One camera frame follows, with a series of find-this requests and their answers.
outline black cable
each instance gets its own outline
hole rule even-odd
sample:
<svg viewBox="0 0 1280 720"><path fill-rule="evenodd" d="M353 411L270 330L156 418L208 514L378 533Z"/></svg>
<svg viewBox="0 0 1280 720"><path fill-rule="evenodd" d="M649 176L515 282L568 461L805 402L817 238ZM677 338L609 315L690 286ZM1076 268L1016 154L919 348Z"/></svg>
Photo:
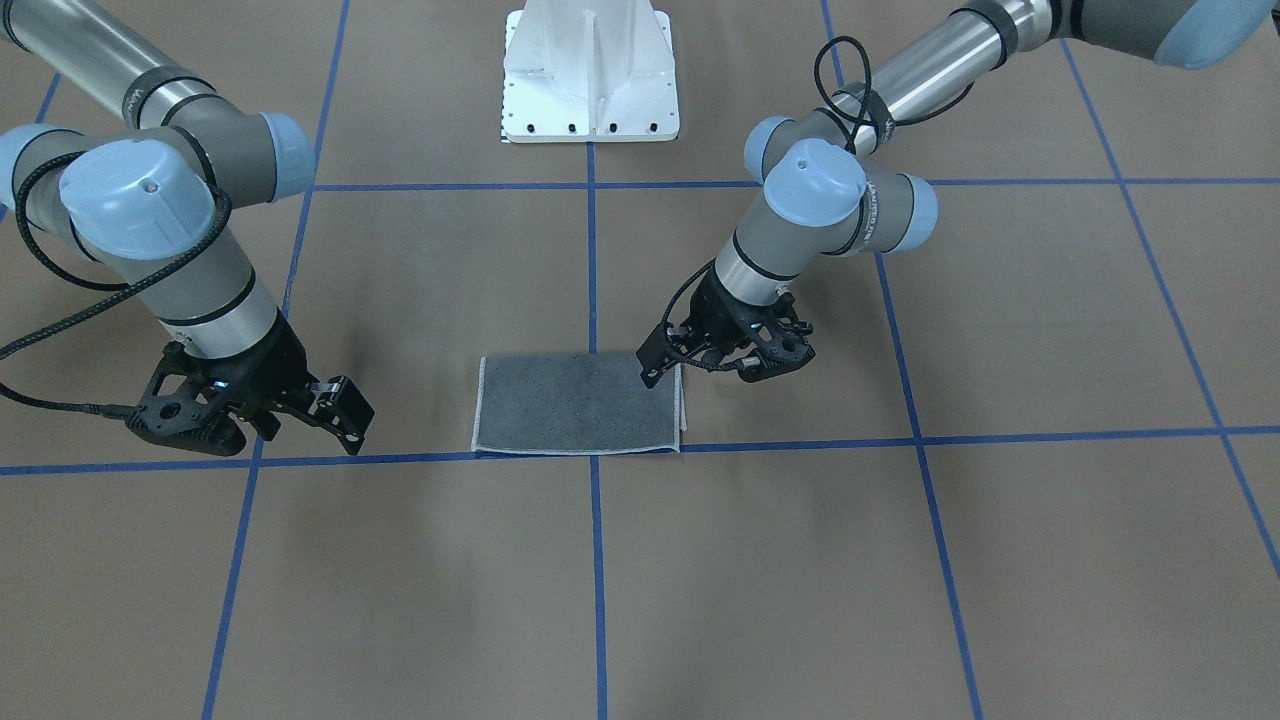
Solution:
<svg viewBox="0 0 1280 720"><path fill-rule="evenodd" d="M827 92L826 85L823 85L822 82L822 60L827 56L827 53L831 53L831 50L836 45L840 45L842 42L851 45L855 50L858 50L858 58L863 64L863 99L859 100L858 117L854 117L847 111L840 109L840 106L836 105L835 100L832 100L831 94ZM837 118L846 120L847 123L854 126L854 132L864 127L872 128L873 131L876 131L877 146L879 145L881 127L877 122L868 119L867 117L867 106L868 106L867 100L870 97L872 94L872 61L870 56L867 54L867 49L863 46L861 42L847 35L841 35L838 37L833 37L829 41L827 41L827 44L822 46L822 50L818 50L818 55L813 60L813 82L818 87L818 95L822 96L822 101L826 105L826 108L818 108L819 113L826 114L832 120L836 120ZM951 100L950 102L936 110L920 115L919 118L911 118L908 120L899 120L895 118L893 124L896 124L897 127L908 127L923 123L925 120L932 120L933 118L937 118L942 113L946 113L947 110L959 105L961 100L969 96L969 91L973 90L973 86L974 83L969 83L963 91L960 91L960 95L957 95L954 100ZM854 146L854 132L850 132L849 128L845 127L845 123L836 122L836 126L840 128L841 135L845 136L845 150L856 155L858 152L856 147Z"/></svg>
<svg viewBox="0 0 1280 720"><path fill-rule="evenodd" d="M96 290L99 292L118 292L129 286L127 283L99 283L93 281L87 281L82 277L73 275L72 273L64 270L58 263L54 263L49 258L49 255L45 255L45 251L41 250L38 245L36 245L36 238L32 237L31 234L31 223L27 220L27 197L31 195L31 191L36 187L36 183L44 179L45 176L47 176L49 173L59 168L65 168L67 165L70 165L72 163L76 161L77 158L79 158L83 154L84 154L83 151L79 151L79 152L68 152L65 155L59 155L41 164L35 170L32 170L31 174L27 176L27 179L22 181L22 186L19 186L18 191L14 192L13 195L13 219L14 223L17 223L18 225L18 234L22 236L22 242L27 245L27 250L29 250L31 254L36 256L36 260L40 260L40 264L47 268L50 273L54 273L59 278L74 286L83 287L84 290Z"/></svg>
<svg viewBox="0 0 1280 720"><path fill-rule="evenodd" d="M858 117L855 118L854 115L850 115L849 113L846 113L845 110L841 110L836 105L835 100L831 99L831 94L827 92L827 86L823 85L823 82L822 82L822 60L823 60L823 58L827 56L827 53L831 53L831 50L835 46L840 45L841 42L852 45L854 50L858 50L858 58L863 63L863 88L864 88L864 94L865 94L863 97L867 97L867 95L870 94L870 90L872 90L872 59L867 54L867 49L863 47L863 44L859 42L858 38L850 37L847 35L841 35L838 37L833 37L833 38L828 40L827 44L822 46L822 50L818 50L818 56L814 58L814 60L813 60L813 83L818 87L818 95L822 96L822 101L827 106L826 110L828 113L828 117L831 114L835 114L835 115L837 115L837 117L847 120L849 123L852 123L855 131L858 128L869 127L869 128L872 128L872 129L876 131L876 137L877 137L877 141L878 141L878 138L879 138L879 126L867 118L867 102L865 102L865 100L859 101ZM852 152L852 154L856 155L858 152L856 152L856 149L854 147L854 135L849 131L849 128L845 127L845 123L836 123L836 126L840 127L840 132L845 136L845 150L847 150L847 151L850 151L850 152Z"/></svg>
<svg viewBox="0 0 1280 720"><path fill-rule="evenodd" d="M675 327L671 324L671 311L676 307L676 302L680 302L680 296L685 295L685 291L689 290L689 286L694 284L698 281L698 278L705 275L707 272L710 270L712 266L714 265L716 260L712 260L705 265L703 265L701 268L699 268L696 273L694 273L687 281L685 281L685 284L680 286L680 290L676 291L676 295L671 297L671 302L667 304L667 310L663 311L662 314L662 333L663 338L666 338L667 341L667 355L669 355L677 363L684 363L685 365L692 365L694 368L701 368L708 373L727 373L730 370L736 370L737 365L735 365L733 363L712 365L710 363L703 363L701 360L695 360L689 355L685 355L684 352L677 350L676 343L672 342L671 340L671 333L667 332L669 328Z"/></svg>
<svg viewBox="0 0 1280 720"><path fill-rule="evenodd" d="M9 345L0 348L0 360L9 357L10 355L18 352L19 350L31 347L37 342L46 341L54 337L55 334L70 329L86 320L96 318L97 315L110 310L111 307L115 307L116 305L124 302L125 300L133 297L134 295L138 295L146 291L147 288L155 286L156 283L164 281L165 278L177 273L178 270L184 268L188 263L198 258L201 252L207 250L209 246L211 246L214 241L216 241L223 234L223 231L227 229L227 222L230 219L232 215L230 197L220 188L214 186L210 186L209 191L214 196L216 211L214 213L212 224L209 227L209 231L205 233L205 236L200 238L200 242L197 242L189 250L175 258L172 263L169 263L164 268L160 268L159 270L151 273L150 275L142 278L136 283L127 284L124 290L116 292L115 295L108 297L106 300L102 300L96 305L92 305L90 307L86 307L84 310L81 310L79 313L76 313L74 315L63 318L61 320L58 320L51 325L46 325L31 334L27 334L24 337L20 337L10 342ZM134 406L131 405L96 405L96 404L76 404L76 402L52 402L49 400L40 400L36 397L23 395L5 386L4 383L0 383L0 396L13 400L14 402L20 402L22 405L28 405L31 407L40 407L42 410L84 413L88 415L101 415L104 418L110 418L114 420L128 419L134 410Z"/></svg>

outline blue tape line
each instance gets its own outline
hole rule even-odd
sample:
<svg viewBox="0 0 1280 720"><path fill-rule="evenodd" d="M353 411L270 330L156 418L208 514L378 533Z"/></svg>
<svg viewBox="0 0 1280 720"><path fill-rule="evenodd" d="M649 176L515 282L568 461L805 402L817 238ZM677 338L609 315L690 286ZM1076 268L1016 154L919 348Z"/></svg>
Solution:
<svg viewBox="0 0 1280 720"><path fill-rule="evenodd" d="M1249 514L1253 515L1253 524L1257 527L1258 536L1262 538L1262 546L1266 548L1267 556L1271 559L1271 568L1275 571L1276 578L1280 579L1280 553L1276 552L1275 542L1271 538L1271 530L1267 528L1266 519L1263 519L1262 512L1258 510L1258 503L1253 497L1253 489L1249 487L1249 480L1244 475L1244 469L1240 466L1240 461L1235 455L1235 447L1231 445L1231 436L1226 432L1226 427L1222 423L1222 415L1217 409L1217 402L1213 400L1213 393L1210 391L1208 380L1201 368L1199 359L1196 356L1196 350L1192 347L1190 334L1187 332L1187 325L1183 324L1183 318L1178 313L1178 306L1174 304L1174 295L1169 290L1169 284L1165 282L1165 273L1160 269L1160 261L1156 259L1156 252L1151 246L1147 229L1142 223L1142 217L1138 214L1138 206L1134 204L1133 195L1129 192L1129 186L1125 182L1124 173L1120 172L1120 164L1116 161L1115 154L1111 151L1111 142L1107 140L1106 129L1102 127L1102 120L1098 117L1097 108L1093 105L1093 99L1089 97L1089 91L1084 86L1084 76L1080 74L1080 68L1076 65L1075 56L1071 55L1071 49L1068 46L1066 40L1060 40L1059 45L1062 47L1062 53L1066 54L1068 65L1070 65L1071 74L1075 77L1075 83L1080 90L1080 96L1084 99L1084 106L1089 110L1089 118L1093 119L1093 128L1097 131L1098 140L1102 142L1102 150L1106 152L1107 161L1111 163L1111 170L1119 181L1120 192L1124 195L1124 202L1129 209L1129 217L1133 219L1134 229L1138 231L1138 240L1142 242L1142 250L1147 255L1147 263L1151 265L1151 272L1156 277L1156 284L1160 287L1160 295L1165 300L1165 307L1169 310L1169 315L1174 320L1174 328L1178 331L1178 338L1183 343L1187 360L1190 363L1192 372L1196 374L1196 382L1199 384L1201 393L1204 396L1204 405L1208 406L1210 415L1213 418L1213 427L1217 428L1219 436L1222 439L1222 450L1226 451L1226 457L1231 464L1231 471L1235 473L1235 480L1239 483L1240 492L1244 495L1244 500L1249 506Z"/></svg>
<svg viewBox="0 0 1280 720"><path fill-rule="evenodd" d="M595 273L595 143L586 143L586 296L589 307L588 351L595 355L599 340L599 306Z"/></svg>
<svg viewBox="0 0 1280 720"><path fill-rule="evenodd" d="M591 556L595 578L595 716L609 717L609 673L604 616L604 530L600 505L600 459L591 457Z"/></svg>
<svg viewBox="0 0 1280 720"><path fill-rule="evenodd" d="M264 468L326 468L333 465L402 465L411 462L462 462L502 460L507 456L477 456L474 452L417 452L401 455L335 455L332 457L265 457Z"/></svg>
<svg viewBox="0 0 1280 720"><path fill-rule="evenodd" d="M88 473L174 473L182 470L243 470L248 460L184 460L172 462L92 462L68 465L12 465L0 477L82 475Z"/></svg>
<svg viewBox="0 0 1280 720"><path fill-rule="evenodd" d="M822 22L827 29L827 40L833 40L836 37L836 23L831 20L831 4L827 0L822 0ZM840 87L845 87L845 69L840 64L840 47L832 47L831 55L835 59L836 83Z"/></svg>
<svg viewBox="0 0 1280 720"><path fill-rule="evenodd" d="M1114 178L947 178L931 179L929 184L951 186L1019 186L1019 184L1116 184Z"/></svg>
<svg viewBox="0 0 1280 720"><path fill-rule="evenodd" d="M1167 428L1155 430L1098 430L1080 433L1024 433L993 436L946 436L923 438L924 445L945 447L963 445L1020 445L1032 442L1102 442L1119 439L1158 439L1179 437L1216 437L1217 428Z"/></svg>
<svg viewBox="0 0 1280 720"><path fill-rule="evenodd" d="M1274 436L1280 434L1280 425L1249 425L1239 428L1226 428L1229 436Z"/></svg>
<svg viewBox="0 0 1280 720"><path fill-rule="evenodd" d="M324 101L320 104L320 122L316 126L316 172L324 151L324 136L329 128L329 106L333 104L333 88L338 82L338 67L342 63L342 46L347 40L347 17L351 14L351 0L342 1L342 14L338 15L338 32L333 41L333 56L329 60L329 79L325 82ZM293 301L293 282L298 277L298 264L302 259L302 243L307 236L307 223L311 217L311 200L315 197L315 186L307 188L302 195L302 211L298 217L298 231L293 236L293 254L289 256L289 274L284 281L284 297L280 299L280 313L289 316L289 305Z"/></svg>
<svg viewBox="0 0 1280 720"><path fill-rule="evenodd" d="M942 528L942 512L938 510L937 495L933 491L933 473L929 470L929 457L924 451L925 442L920 433L920 416L915 406L915 393L911 389L911 377L906 369L906 352L902 350L902 334L897 324L897 311L893 309L893 293L890 291L888 273L884 259L876 255L876 273L879 275L881 293L884 300L884 314L888 318L890 336L893 340L893 355L897 357L899 378L902 383L902 396L906 400L906 415L911 423L911 439L915 446L915 459L920 465L920 478L924 482L924 497L929 505L929 520L933 524L933 541L938 547L938 562L942 566L942 582L947 589L947 603L951 606L951 624L955 626L956 646L960 650L960 662L964 666L965 685L969 689L969 706L974 720L983 720L982 697L978 693L978 678L973 670L973 657L969 653L969 634L964 626L964 614L960 611L960 593L956 591L955 577L951 573L951 553L947 551L946 533Z"/></svg>
<svg viewBox="0 0 1280 720"><path fill-rule="evenodd" d="M585 182L410 182L381 184L317 184L316 192L457 192L479 190L586 190Z"/></svg>
<svg viewBox="0 0 1280 720"><path fill-rule="evenodd" d="M911 438L872 438L872 439L818 439L792 442L710 442L682 445L681 452L781 452L805 450L869 450L877 447L911 447Z"/></svg>
<svg viewBox="0 0 1280 720"><path fill-rule="evenodd" d="M214 642L214 660L209 666L209 685L205 688L205 706L201 720L212 720L218 700L218 683L223 675L227 638L232 629L232 611L236 609L236 588L239 587L241 562L244 560L244 541L248 538L248 520L253 512L253 495L257 492L259 460L262 459L262 438L253 445L253 459L248 479L244 482L244 500L241 502L239 524L236 527L236 544L232 548L232 566L227 573L227 592L223 594L223 614L218 620L218 639Z"/></svg>
<svg viewBox="0 0 1280 720"><path fill-rule="evenodd" d="M54 73L54 79L49 81L49 90L45 91L45 100L40 104L40 111L36 113L37 123L45 122L45 118L49 117L49 108L54 104L54 94L58 92L58 86L61 82L61 73Z"/></svg>
<svg viewBox="0 0 1280 720"><path fill-rule="evenodd" d="M1142 430L1093 430L1066 433L1027 433L989 436L924 436L924 446L968 446L968 445L1019 445L1034 442L1106 442L1123 439L1160 439L1180 437L1215 437L1224 430L1217 428L1162 428ZM1242 425L1225 428L1230 436L1280 436L1280 425ZM786 452L817 450L874 450L883 447L913 447L914 438L867 438L867 439L818 439L818 441L776 441L776 442L708 442L685 445L680 450L689 454L730 454L730 452ZM669 450L655 450L637 455L667 455ZM433 462L470 462L476 460L530 460L539 457L562 457L558 455L506 455L477 452L415 452L392 455L361 456L300 456L264 457L260 468L328 468L334 465L403 465ZM159 462L106 462L81 465L13 465L0 466L0 477L23 475L77 475L92 473L172 473L186 470L243 470L251 466L250 460L188 460Z"/></svg>
<svg viewBox="0 0 1280 720"><path fill-rule="evenodd" d="M1124 178L1125 184L1280 184L1280 178Z"/></svg>
<svg viewBox="0 0 1280 720"><path fill-rule="evenodd" d="M946 186L1119 184L1115 178L940 178ZM1280 184L1280 178L1125 178L1128 184ZM755 181L596 182L596 191L758 188ZM476 192L490 190L588 190L585 182L344 183L317 184L315 192Z"/></svg>
<svg viewBox="0 0 1280 720"><path fill-rule="evenodd" d="M664 182L602 182L600 190L719 190L760 187L755 181L664 181Z"/></svg>

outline light blue joint cap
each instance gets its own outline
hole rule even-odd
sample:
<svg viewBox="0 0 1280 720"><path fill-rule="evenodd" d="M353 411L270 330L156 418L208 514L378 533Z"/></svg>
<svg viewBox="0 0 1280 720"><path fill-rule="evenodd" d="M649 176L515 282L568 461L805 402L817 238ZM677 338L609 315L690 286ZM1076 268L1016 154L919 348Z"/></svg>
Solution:
<svg viewBox="0 0 1280 720"><path fill-rule="evenodd" d="M1156 50L1157 65L1198 70L1235 53L1258 29L1275 0L1199 0Z"/></svg>
<svg viewBox="0 0 1280 720"><path fill-rule="evenodd" d="M911 208L911 222L906 224L906 233L888 252L915 250L924 245L924 241L933 234L933 228L938 227L938 195L933 192L933 187L915 176L902 173L902 177L911 181L915 205Z"/></svg>
<svg viewBox="0 0 1280 720"><path fill-rule="evenodd" d="M275 196L271 202L306 192L316 179L316 155L307 131L283 113L259 113L275 145Z"/></svg>
<svg viewBox="0 0 1280 720"><path fill-rule="evenodd" d="M764 150L769 146L773 131L790 120L791 118L786 115L764 118L760 124L751 128L751 135L746 136L746 146L742 147L742 164L746 167L746 172L755 178L755 182L764 183Z"/></svg>
<svg viewBox="0 0 1280 720"><path fill-rule="evenodd" d="M59 131L68 129L60 126L46 126L46 124L33 124L33 126L20 126L12 131L0 135L0 202L5 208L13 210L14 200L13 193L15 184L20 181L13 177L13 173L18 169L18 158L22 151L27 149L28 145L37 137Z"/></svg>
<svg viewBox="0 0 1280 720"><path fill-rule="evenodd" d="M58 190L84 240L129 260L184 252L214 218L209 187L157 140L95 147L67 168Z"/></svg>
<svg viewBox="0 0 1280 720"><path fill-rule="evenodd" d="M854 214L867 172L851 154L817 137L791 146L764 181L764 200L788 223L824 228Z"/></svg>

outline black band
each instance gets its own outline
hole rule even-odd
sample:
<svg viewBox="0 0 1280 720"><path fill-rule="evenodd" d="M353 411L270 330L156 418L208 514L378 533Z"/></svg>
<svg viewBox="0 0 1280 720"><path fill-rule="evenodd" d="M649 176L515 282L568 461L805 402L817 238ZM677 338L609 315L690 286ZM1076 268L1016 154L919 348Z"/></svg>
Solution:
<svg viewBox="0 0 1280 720"><path fill-rule="evenodd" d="M90 260L92 260L95 263L101 263L101 260L99 260L97 258L93 258L93 254L88 251L88 247L84 247L84 243L81 242L81 240L79 240L79 232L76 229L76 220L70 220L67 224L69 224L72 227L72 240L76 241L76 247L79 247L81 252L83 252L84 256L88 258Z"/></svg>
<svg viewBox="0 0 1280 720"><path fill-rule="evenodd" d="M1048 29L1048 36L1057 37L1057 29L1062 27L1062 0L1050 0L1048 6L1053 13L1053 24Z"/></svg>
<svg viewBox="0 0 1280 720"><path fill-rule="evenodd" d="M174 102L173 108L169 108L169 111L164 114L164 119L160 120L160 127L168 127L173 120L173 117L178 114L178 110L182 110L196 100L204 100L205 97L221 97L221 95L218 95L216 92L201 92L198 95L183 97L182 100Z"/></svg>
<svg viewBox="0 0 1280 720"><path fill-rule="evenodd" d="M13 33L13 20L9 19L10 10L13 10L13 0L4 0L4 10L0 12L0 19L4 22L4 33L9 36L9 40L12 40L14 45L27 50L27 46L23 45L22 41L18 40L18 36Z"/></svg>
<svg viewBox="0 0 1280 720"><path fill-rule="evenodd" d="M746 252L742 252L742 246L737 243L737 232L733 233L733 250L737 250L737 256L742 259L742 263L745 263L748 268L751 268L753 270L769 278L771 281L785 283L787 281L794 281L797 277L800 277L800 275L780 275L777 273L771 273L764 268L756 265L754 261L751 261L750 258L746 256Z"/></svg>
<svg viewBox="0 0 1280 720"><path fill-rule="evenodd" d="M863 234L863 228L867 225L867 215L870 213L870 208L867 206L868 202L870 202L870 196L864 192L863 200L858 205L858 227L855 227L854 233L849 236L849 242L840 246L840 250L823 252L823 255L827 255L829 258L840 258L845 252L849 252L849 250L852 249L855 243L858 243L859 236Z"/></svg>
<svg viewBox="0 0 1280 720"><path fill-rule="evenodd" d="M196 152L196 158L200 160L200 172L204 173L205 182L218 187L218 178L214 176L214 164L209 160L209 152L205 151L205 146L196 140L196 136L187 132L186 128L173 126L169 129L180 135L182 138L187 141L187 145L191 146L192 151Z"/></svg>
<svg viewBox="0 0 1280 720"><path fill-rule="evenodd" d="M835 123L836 128L840 129L840 133L845 136L845 140L849 142L849 147L850 149L852 147L852 145L854 145L854 133L849 132L849 128L845 127L845 120L840 119L840 115L832 113L831 108L814 108L813 111L814 113L822 113L823 115L827 115L827 119L831 120L832 123Z"/></svg>
<svg viewBox="0 0 1280 720"><path fill-rule="evenodd" d="M1084 23L1080 19L1084 15L1084 0L1071 0L1070 14L1071 14L1070 18L1071 37L1076 40L1084 40Z"/></svg>
<svg viewBox="0 0 1280 720"><path fill-rule="evenodd" d="M836 95L841 92L858 100L863 109L867 110L867 118L876 123L876 147L893 140L893 132L897 131L897 120L893 119L893 114L888 111L888 104L884 102L879 92L876 92L874 87L868 94L860 81L854 81ZM854 128L854 135L856 133L858 128Z"/></svg>
<svg viewBox="0 0 1280 720"><path fill-rule="evenodd" d="M1018 53L1020 45L1018 23L1014 22L1009 10L1000 3L996 3L996 0L969 0L956 13L973 13L991 23L991 27L996 28L996 32L1000 33L1000 63L996 64L996 68L1004 65L1009 61L1010 55Z"/></svg>
<svg viewBox="0 0 1280 720"><path fill-rule="evenodd" d="M120 117L124 118L124 122L131 128L140 129L142 106L147 104L147 99L151 97L155 91L179 79L192 79L207 87L212 87L187 68L179 68L178 65L160 65L159 68L151 68L138 76L138 78L133 81L133 85L124 91L124 102L120 105Z"/></svg>
<svg viewBox="0 0 1280 720"><path fill-rule="evenodd" d="M218 310L214 310L212 313L209 313L207 315L201 315L198 318L192 318L189 320L169 320L166 318L156 318L156 319L160 320L161 323L164 323L166 325L170 325L170 327L174 327L174 328L189 328L192 325L202 325L205 323L212 323L218 318L221 318L224 315L229 315L232 310L234 310L234 309L239 307L241 305L243 305L244 300L253 292L253 286L256 286L256 284L257 284L257 272L256 270L250 270L248 272L248 284L244 286L244 290L239 291L239 295L237 295L236 297L233 297L230 302L228 302L227 305L223 305Z"/></svg>

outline white metal pedestal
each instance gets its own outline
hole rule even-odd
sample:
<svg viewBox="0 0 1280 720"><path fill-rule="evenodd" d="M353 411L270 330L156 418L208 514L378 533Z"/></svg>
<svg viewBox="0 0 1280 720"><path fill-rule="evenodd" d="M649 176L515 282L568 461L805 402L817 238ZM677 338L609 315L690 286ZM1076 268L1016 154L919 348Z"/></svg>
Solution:
<svg viewBox="0 0 1280 720"><path fill-rule="evenodd" d="M671 18L649 0L529 0L507 17L503 140L680 135Z"/></svg>

